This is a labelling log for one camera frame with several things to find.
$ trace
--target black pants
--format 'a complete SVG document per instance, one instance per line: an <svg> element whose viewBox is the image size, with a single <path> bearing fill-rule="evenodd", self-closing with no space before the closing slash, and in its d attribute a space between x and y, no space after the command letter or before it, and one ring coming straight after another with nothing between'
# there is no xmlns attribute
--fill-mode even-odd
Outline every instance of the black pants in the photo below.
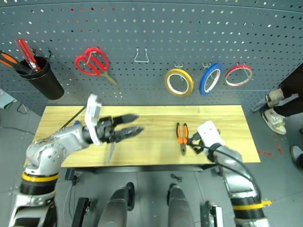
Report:
<svg viewBox="0 0 303 227"><path fill-rule="evenodd" d="M274 110L285 117L303 112L303 64L300 65L292 74L290 74L281 84L284 98L292 94L298 94L299 97L282 105L275 106Z"/></svg>
<svg viewBox="0 0 303 227"><path fill-rule="evenodd" d="M303 155L299 155L299 157L297 158L297 164L300 168L303 169Z"/></svg>

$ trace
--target cable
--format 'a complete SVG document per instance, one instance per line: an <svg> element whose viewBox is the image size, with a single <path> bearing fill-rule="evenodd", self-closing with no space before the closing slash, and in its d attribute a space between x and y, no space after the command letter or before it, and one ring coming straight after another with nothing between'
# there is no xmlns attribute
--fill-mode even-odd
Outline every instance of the cable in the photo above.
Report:
<svg viewBox="0 0 303 227"><path fill-rule="evenodd" d="M174 174L171 174L170 176L171 176L171 178L176 179L179 183L182 182L182 177L176 176L176 175L174 175Z"/></svg>
<svg viewBox="0 0 303 227"><path fill-rule="evenodd" d="M66 206L66 202L67 202L67 196L68 196L68 193L70 193L71 187L72 187L72 184L70 185L70 187L67 190L65 200L64 200L64 205L63 205L63 220L64 220L64 223L65 223L65 227L68 227L68 226L67 226L67 223L66 223L66 218L65 218L65 212L64 211L65 211L65 206Z"/></svg>
<svg viewBox="0 0 303 227"><path fill-rule="evenodd" d="M73 189L73 187L71 188L70 198L69 198L69 201L68 201L68 213L70 214L71 219L73 217L73 215L71 215L71 194L72 194L72 189Z"/></svg>
<svg viewBox="0 0 303 227"><path fill-rule="evenodd" d="M249 178L248 178L247 176L245 176L244 174L240 173L239 171L233 169L233 168L230 168L230 167L228 167L228 166L225 166L225 165L222 165L222 164L216 162L216 164L218 164L218 165L220 165L220 166L222 166L222 167L224 167L224 168L227 168L227 169L229 169L229 170L231 170L231 171L233 171L233 172L239 174L240 176L244 177L244 178L247 179L248 181L250 181L250 182L254 185L254 187L257 189L259 200L261 200L261 197L262 197L262 196L261 196L261 190L260 190L260 188L259 188L259 186L258 186L258 184L257 184L257 182L256 182L256 180L255 180L255 178L254 178L253 175L251 174L250 170L249 170L241 161L239 161L239 160L236 159L235 157L233 157L233 156L231 156L231 155L229 155L229 154L227 154L227 153L225 153L225 152L223 152L223 151L220 151L220 150L217 150L217 149L213 149L213 148L210 148L210 147L206 147L206 146L203 146L203 148L206 148L206 149L209 149L209 150L212 150L212 151L216 151L216 152L218 152L218 153L220 153L220 154L222 154L222 155L225 155L225 156L231 158L232 160L234 160L235 162L237 162L238 164L240 164L240 165L243 167L243 169L246 171L247 175L250 176Z"/></svg>
<svg viewBox="0 0 303 227"><path fill-rule="evenodd" d="M83 106L71 119L69 119L62 127L61 129L65 128L69 123L71 123L72 120L74 120L84 109L86 106Z"/></svg>
<svg viewBox="0 0 303 227"><path fill-rule="evenodd" d="M3 127L3 126L0 126L0 128L2 128L2 129L15 129L15 130L18 130L18 131L27 132L27 133L30 133L30 134L35 135L35 134L32 133L31 131L25 131L25 130L22 130L22 129L17 129L17 128L15 128L15 127Z"/></svg>

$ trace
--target red stain on floor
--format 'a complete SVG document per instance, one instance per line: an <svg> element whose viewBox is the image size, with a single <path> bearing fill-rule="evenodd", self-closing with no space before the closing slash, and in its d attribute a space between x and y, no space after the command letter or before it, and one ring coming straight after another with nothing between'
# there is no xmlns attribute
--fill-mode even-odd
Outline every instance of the red stain on floor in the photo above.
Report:
<svg viewBox="0 0 303 227"><path fill-rule="evenodd" d="M259 155L267 155L269 157L273 156L273 153L271 153L271 152L260 151L260 150L257 150L257 152Z"/></svg>
<svg viewBox="0 0 303 227"><path fill-rule="evenodd" d="M283 155L283 151L280 147L280 143L275 139L275 144L276 144L276 150L280 153L280 155Z"/></svg>
<svg viewBox="0 0 303 227"><path fill-rule="evenodd" d="M282 152L282 150L281 150L281 148L276 148L277 149L277 151L279 151L279 153L281 154L281 155L283 155L283 152Z"/></svg>

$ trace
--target pliers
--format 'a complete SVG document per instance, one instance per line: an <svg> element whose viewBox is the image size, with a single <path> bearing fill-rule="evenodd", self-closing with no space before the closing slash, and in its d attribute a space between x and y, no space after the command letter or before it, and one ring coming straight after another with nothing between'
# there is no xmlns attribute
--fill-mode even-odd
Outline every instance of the pliers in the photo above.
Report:
<svg viewBox="0 0 303 227"><path fill-rule="evenodd" d="M188 127L187 127L186 123L183 124L183 129L184 129L184 138L181 137L180 123L178 122L177 126L176 126L178 144L180 144L182 155L185 156L185 154L186 154L186 144L187 144L187 139L188 139Z"/></svg>

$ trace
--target wooden tabletop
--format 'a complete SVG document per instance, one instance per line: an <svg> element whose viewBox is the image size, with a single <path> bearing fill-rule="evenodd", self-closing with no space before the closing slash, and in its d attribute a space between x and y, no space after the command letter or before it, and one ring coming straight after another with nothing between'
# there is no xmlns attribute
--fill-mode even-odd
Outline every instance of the wooden tabletop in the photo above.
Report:
<svg viewBox="0 0 303 227"><path fill-rule="evenodd" d="M34 140L53 134L80 109L81 106L47 106ZM198 125L209 120L221 131L226 145L242 154L244 162L260 162L240 105L103 106L100 117L128 113L137 113L140 118L123 127L136 124L144 126L144 131L134 138L116 144L110 166L209 164L204 153L197 155L189 146L186 156L182 156L176 138L177 122L187 123L191 136L196 133ZM84 124L84 114L85 111L75 120ZM109 147L108 144L92 144L87 149L73 152L63 162L62 167L106 166Z"/></svg>

